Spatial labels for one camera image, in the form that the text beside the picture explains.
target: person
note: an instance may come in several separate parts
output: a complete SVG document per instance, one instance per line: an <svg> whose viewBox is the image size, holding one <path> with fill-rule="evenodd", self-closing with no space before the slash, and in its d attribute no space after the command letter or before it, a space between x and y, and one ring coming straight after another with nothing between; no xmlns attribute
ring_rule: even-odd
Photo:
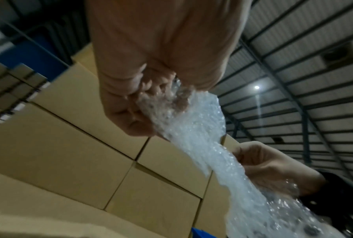
<svg viewBox="0 0 353 238"><path fill-rule="evenodd" d="M331 225L353 237L353 182L328 171L314 170L261 142L240 143L233 152L254 184L291 180L304 206Z"/></svg>
<svg viewBox="0 0 353 238"><path fill-rule="evenodd" d="M100 96L107 117L132 136L155 135L135 104L177 75L209 90L223 76L251 0L87 0Z"/></svg>

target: roof opening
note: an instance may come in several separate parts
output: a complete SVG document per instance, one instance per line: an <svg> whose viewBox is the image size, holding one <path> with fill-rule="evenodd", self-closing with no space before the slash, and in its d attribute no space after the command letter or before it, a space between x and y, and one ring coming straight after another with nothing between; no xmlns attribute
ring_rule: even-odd
<svg viewBox="0 0 353 238"><path fill-rule="evenodd" d="M351 43L342 45L321 55L328 67L335 67L353 59L353 46Z"/></svg>
<svg viewBox="0 0 353 238"><path fill-rule="evenodd" d="M271 137L276 144L285 144L284 140L280 136Z"/></svg>

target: human hand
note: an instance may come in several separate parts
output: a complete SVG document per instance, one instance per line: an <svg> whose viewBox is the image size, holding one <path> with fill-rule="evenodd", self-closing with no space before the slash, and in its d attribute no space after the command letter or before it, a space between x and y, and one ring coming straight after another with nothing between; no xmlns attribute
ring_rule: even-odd
<svg viewBox="0 0 353 238"><path fill-rule="evenodd" d="M300 195L305 196L316 193L326 183L318 171L261 142L240 143L233 154L247 177L261 186L267 186L267 181L292 180Z"/></svg>
<svg viewBox="0 0 353 238"><path fill-rule="evenodd" d="M154 135L129 95L162 93L175 75L197 90L213 87L250 5L251 0L87 0L105 114L129 135Z"/></svg>

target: clear plastic bubble wrap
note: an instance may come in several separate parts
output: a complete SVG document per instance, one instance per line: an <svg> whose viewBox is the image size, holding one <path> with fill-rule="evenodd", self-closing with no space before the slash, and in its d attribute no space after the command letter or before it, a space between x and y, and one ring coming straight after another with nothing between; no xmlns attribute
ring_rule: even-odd
<svg viewBox="0 0 353 238"><path fill-rule="evenodd" d="M250 182L233 154L220 145L226 123L215 95L174 87L156 96L142 94L137 103L164 138L188 154L205 175L212 169L218 182L228 187L228 237L340 237L297 200L260 192Z"/></svg>

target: blue wall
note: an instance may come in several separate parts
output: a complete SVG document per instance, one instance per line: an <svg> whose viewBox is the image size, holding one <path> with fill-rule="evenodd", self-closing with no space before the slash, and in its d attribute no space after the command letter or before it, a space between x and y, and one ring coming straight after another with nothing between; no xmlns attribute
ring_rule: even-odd
<svg viewBox="0 0 353 238"><path fill-rule="evenodd" d="M48 38L42 33L34 35L32 38L48 51L57 55L51 42L49 42ZM8 68L14 68L16 65L23 63L32 68L35 72L44 75L49 81L54 80L67 69L65 65L28 40L0 54L0 63Z"/></svg>

